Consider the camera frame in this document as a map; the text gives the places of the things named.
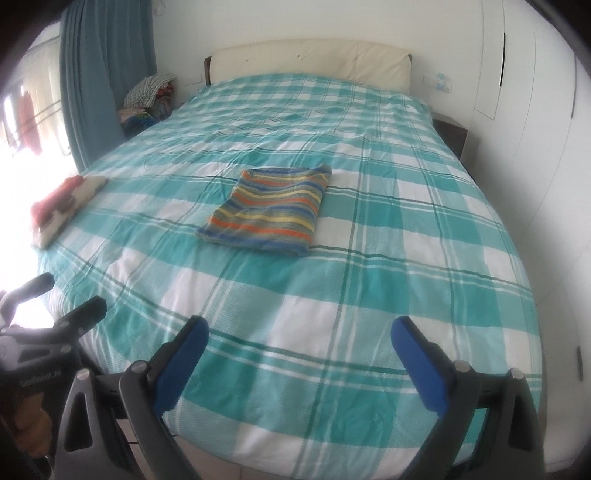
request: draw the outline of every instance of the bedspread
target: bedspread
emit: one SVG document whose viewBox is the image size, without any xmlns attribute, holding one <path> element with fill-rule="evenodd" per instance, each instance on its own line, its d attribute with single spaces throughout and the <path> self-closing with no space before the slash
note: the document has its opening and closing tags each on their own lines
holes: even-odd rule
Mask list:
<svg viewBox="0 0 591 480">
<path fill-rule="evenodd" d="M 242 170 L 320 164 L 333 175 L 307 256 L 195 235 Z M 399 474 L 436 420 L 390 345 L 400 315 L 477 371 L 520 368 L 538 402 L 523 266 L 425 104 L 300 74 L 231 80 L 85 174 L 109 183 L 40 253 L 57 280 L 48 308 L 107 300 L 82 343 L 109 372 L 205 317 L 207 350 L 165 415 L 197 447 L 302 479 Z"/>
</svg>

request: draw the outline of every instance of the nightstand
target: nightstand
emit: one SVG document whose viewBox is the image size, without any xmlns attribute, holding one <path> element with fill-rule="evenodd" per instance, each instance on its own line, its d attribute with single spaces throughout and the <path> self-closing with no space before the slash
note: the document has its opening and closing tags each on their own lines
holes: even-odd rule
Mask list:
<svg viewBox="0 0 591 480">
<path fill-rule="evenodd" d="M 443 142 L 459 159 L 462 156 L 462 150 L 464 150 L 464 143 L 466 142 L 468 130 L 466 130 L 449 116 L 441 115 L 440 113 L 435 112 L 433 112 L 431 115 L 433 117 L 433 127 Z"/>
</svg>

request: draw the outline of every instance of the window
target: window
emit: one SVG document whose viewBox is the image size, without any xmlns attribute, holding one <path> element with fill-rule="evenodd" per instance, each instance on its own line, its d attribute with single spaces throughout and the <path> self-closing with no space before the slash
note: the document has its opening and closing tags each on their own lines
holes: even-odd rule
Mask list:
<svg viewBox="0 0 591 480">
<path fill-rule="evenodd" d="M 39 35 L 0 94 L 0 202 L 6 209 L 0 290 L 37 275 L 31 205 L 76 174 L 61 113 L 59 34 L 56 23 Z M 15 321 L 45 326 L 51 319 L 40 302 L 32 302 L 19 308 Z"/>
</svg>

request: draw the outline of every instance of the blue curtain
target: blue curtain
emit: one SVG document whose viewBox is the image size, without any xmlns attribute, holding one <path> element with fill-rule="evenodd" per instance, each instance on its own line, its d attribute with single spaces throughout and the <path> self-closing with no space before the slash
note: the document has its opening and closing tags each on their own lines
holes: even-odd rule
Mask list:
<svg viewBox="0 0 591 480">
<path fill-rule="evenodd" d="M 76 0 L 63 12 L 61 104 L 79 171 L 125 141 L 117 110 L 154 73 L 150 0 Z"/>
</svg>

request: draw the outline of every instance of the headboard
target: headboard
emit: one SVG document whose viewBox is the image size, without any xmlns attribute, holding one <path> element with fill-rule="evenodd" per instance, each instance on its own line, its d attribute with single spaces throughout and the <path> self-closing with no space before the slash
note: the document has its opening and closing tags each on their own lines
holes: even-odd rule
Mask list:
<svg viewBox="0 0 591 480">
<path fill-rule="evenodd" d="M 356 40 L 269 40 L 216 51 L 205 59 L 207 85 L 265 73 L 309 73 L 408 94 L 411 56 Z"/>
</svg>

